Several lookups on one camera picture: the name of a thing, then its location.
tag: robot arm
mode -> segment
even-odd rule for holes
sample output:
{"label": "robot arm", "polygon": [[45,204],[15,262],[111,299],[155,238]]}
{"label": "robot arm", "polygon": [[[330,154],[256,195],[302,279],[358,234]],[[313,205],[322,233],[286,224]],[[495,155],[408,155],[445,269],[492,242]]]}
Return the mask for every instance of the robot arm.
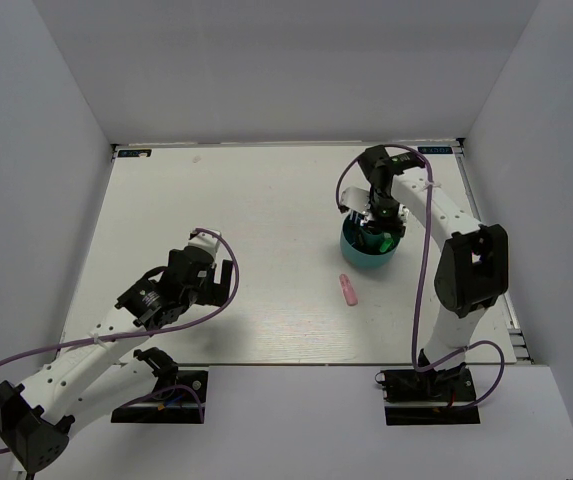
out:
{"label": "robot arm", "polygon": [[[426,227],[427,173],[417,156],[390,157],[380,145],[366,149],[358,163],[370,191],[349,187],[341,196],[340,209],[355,212],[360,228],[402,237],[405,208]],[[441,306],[432,336],[420,353],[420,365],[467,347],[479,320],[508,288],[505,230],[482,225],[439,188],[432,194],[431,236],[441,251],[434,281]],[[456,369],[464,357],[460,353],[440,367]]]}
{"label": "robot arm", "polygon": [[219,241],[193,235],[183,250],[172,250],[168,266],[136,281],[90,335],[94,344],[71,348],[14,386],[0,384],[0,437],[29,474],[43,470],[86,425],[133,398],[177,383],[177,365],[164,352],[136,350],[115,372],[106,372],[148,336],[102,342],[98,337],[157,331],[190,306],[222,306],[227,300],[232,262],[222,264],[215,283]]}

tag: cable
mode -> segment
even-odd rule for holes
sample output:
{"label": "cable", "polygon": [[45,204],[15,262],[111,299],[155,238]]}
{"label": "cable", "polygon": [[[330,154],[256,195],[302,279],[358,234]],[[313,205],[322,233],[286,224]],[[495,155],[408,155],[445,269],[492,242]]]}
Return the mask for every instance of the cable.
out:
{"label": "cable", "polygon": [[[226,300],[226,302],[224,302],[224,304],[221,307],[217,308],[216,310],[212,311],[211,313],[204,315],[203,317],[200,317],[197,320],[193,320],[192,322],[184,323],[184,324],[178,325],[176,327],[164,328],[164,329],[159,329],[159,330],[150,330],[150,331],[145,331],[145,332],[116,333],[116,334],[112,334],[112,335],[103,335],[103,336],[97,337],[98,340],[101,340],[102,342],[110,342],[113,340],[120,340],[123,338],[152,337],[153,335],[159,335],[159,334],[163,334],[163,333],[178,332],[180,330],[185,330],[187,328],[194,327],[195,325],[199,325],[200,323],[204,323],[205,321],[210,320],[211,318],[219,315],[224,309],[226,309],[231,304],[231,302],[235,298],[235,295],[237,295],[237,290],[239,289],[239,264],[237,263],[237,258],[235,257],[235,254],[233,253],[233,249],[230,247],[228,242],[226,242],[226,240],[224,240],[222,238],[222,236],[219,235],[218,233],[215,233],[211,230],[207,230],[205,228],[196,228],[194,231],[197,233],[206,233],[206,234],[216,238],[217,240],[219,240],[222,243],[222,245],[224,246],[224,248],[226,249],[226,251],[228,252],[228,255],[230,256],[231,261],[233,262],[233,269],[235,270],[235,284],[233,285],[233,291],[230,294],[230,296],[228,297],[228,300]],[[23,353],[18,353],[16,355],[12,355],[8,358],[0,360],[0,367],[3,367],[4,365],[12,363],[16,360],[21,360],[23,358],[31,357],[33,355],[39,355],[41,353],[52,352],[54,350],[60,350],[60,349],[70,348],[70,347],[84,347],[86,345],[92,345],[93,343],[95,343],[94,338],[82,338],[79,340],[71,340],[69,342],[58,343],[56,345],[49,345],[46,347],[34,348],[32,350],[27,350]],[[9,451],[10,450],[8,448],[0,448],[0,455],[3,453],[8,453]]]}
{"label": "cable", "polygon": [[169,392],[171,390],[173,390],[173,391],[184,390],[184,391],[190,393],[193,396],[195,403],[197,404],[197,409],[199,410],[199,420],[201,421],[201,423],[204,423],[204,406],[202,405],[202,402],[199,400],[199,397],[197,396],[197,393],[195,392],[195,390],[193,390],[190,387],[187,387],[186,385],[172,385],[170,387],[161,388],[161,389],[157,390],[156,392],[149,393],[148,395],[144,395],[142,397],[136,398],[135,400],[131,400],[130,402],[122,405],[120,408],[129,407],[131,405],[134,405],[135,403],[143,402],[145,400],[148,400],[149,398],[156,397],[160,393]]}
{"label": "cable", "polygon": [[[421,312],[421,307],[422,307],[422,296],[424,293],[424,283],[426,282],[426,270],[428,269],[428,252],[430,249],[430,239],[431,239],[433,182],[434,182],[433,167],[431,166],[428,159],[423,154],[421,154],[417,150],[415,150],[414,148],[407,147],[406,145],[401,145],[398,143],[388,143],[388,144],[385,144],[384,147],[385,148],[398,148],[400,150],[406,150],[407,152],[410,152],[410,153],[417,155],[419,157],[419,159],[422,162],[424,162],[424,166],[426,167],[426,176],[427,176],[427,180],[428,180],[428,182],[426,184],[427,185],[427,189],[426,189],[426,225],[425,225],[425,231],[424,231],[424,249],[422,252],[422,264],[421,264],[421,267],[419,269],[419,281],[417,282],[417,293],[415,295],[415,311],[413,313],[413,334],[412,334],[412,340],[411,340],[411,360],[413,363],[413,368],[418,373],[424,373],[424,372],[427,372],[428,370],[432,370],[435,367],[438,367],[439,365],[443,364],[444,362],[447,362],[448,360],[459,355],[460,353],[464,353],[467,350],[472,350],[474,348],[479,347],[480,345],[490,345],[491,347],[495,348],[497,350],[497,352],[499,353],[499,359],[500,359],[499,372],[497,373],[497,378],[495,379],[495,382],[493,383],[493,385],[491,385],[491,387],[488,389],[488,391],[484,395],[479,397],[477,400],[475,400],[474,402],[471,402],[467,405],[463,405],[463,406],[457,407],[457,408],[458,409],[465,409],[465,408],[474,407],[475,405],[478,405],[480,402],[482,402],[486,398],[488,398],[490,396],[490,394],[495,391],[495,389],[497,388],[497,385],[499,385],[499,382],[501,381],[502,376],[504,375],[504,367],[505,367],[505,363],[506,363],[505,358],[504,358],[504,352],[502,352],[502,349],[496,343],[491,342],[490,340],[481,340],[479,342],[475,342],[475,343],[471,344],[468,347],[458,348],[457,350],[449,353],[448,355],[440,358],[439,360],[437,360],[437,361],[435,361],[429,365],[426,365],[424,367],[419,366],[419,363],[417,361],[417,358],[418,358],[417,357],[417,342],[418,342],[418,337],[419,337],[419,317],[420,317],[420,312]],[[355,165],[355,163],[357,163],[358,159],[359,159],[359,157],[352,160],[348,164],[348,166],[344,169],[342,174],[339,176],[339,180],[337,181],[337,187],[335,189],[335,202],[337,203],[338,208],[341,207],[341,205],[339,204],[339,190],[341,188],[342,180],[344,180],[344,177],[346,176],[348,171],[353,167],[353,165]]]}

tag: pink object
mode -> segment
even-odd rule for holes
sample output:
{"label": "pink object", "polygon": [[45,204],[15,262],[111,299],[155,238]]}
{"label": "pink object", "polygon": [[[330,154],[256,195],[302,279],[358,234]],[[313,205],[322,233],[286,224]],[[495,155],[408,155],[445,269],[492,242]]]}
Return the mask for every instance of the pink object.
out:
{"label": "pink object", "polygon": [[355,293],[355,289],[350,284],[350,280],[348,279],[348,275],[342,273],[339,276],[339,283],[342,286],[342,293],[344,294],[344,298],[346,299],[346,304],[349,307],[354,307],[357,305],[357,294]]}

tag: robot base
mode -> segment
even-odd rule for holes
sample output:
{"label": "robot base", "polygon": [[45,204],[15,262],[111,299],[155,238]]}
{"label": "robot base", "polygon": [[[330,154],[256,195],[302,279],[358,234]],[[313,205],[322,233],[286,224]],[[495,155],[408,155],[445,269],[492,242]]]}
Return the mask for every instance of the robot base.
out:
{"label": "robot base", "polygon": [[383,370],[376,378],[384,390],[386,425],[479,424],[477,407],[462,409],[477,396],[470,370],[435,382],[434,372]]}

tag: white wall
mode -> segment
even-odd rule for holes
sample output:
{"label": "white wall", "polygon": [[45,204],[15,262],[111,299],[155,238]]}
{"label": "white wall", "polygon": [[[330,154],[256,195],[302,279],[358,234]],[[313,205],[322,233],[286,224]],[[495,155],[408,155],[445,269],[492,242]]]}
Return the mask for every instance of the white wall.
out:
{"label": "white wall", "polygon": [[484,217],[509,233],[526,340],[573,421],[573,2],[540,4],[466,146]]}
{"label": "white wall", "polygon": [[109,172],[110,146],[35,7],[0,0],[0,358],[59,338]]}
{"label": "white wall", "polygon": [[537,0],[35,0],[114,143],[454,138]]}

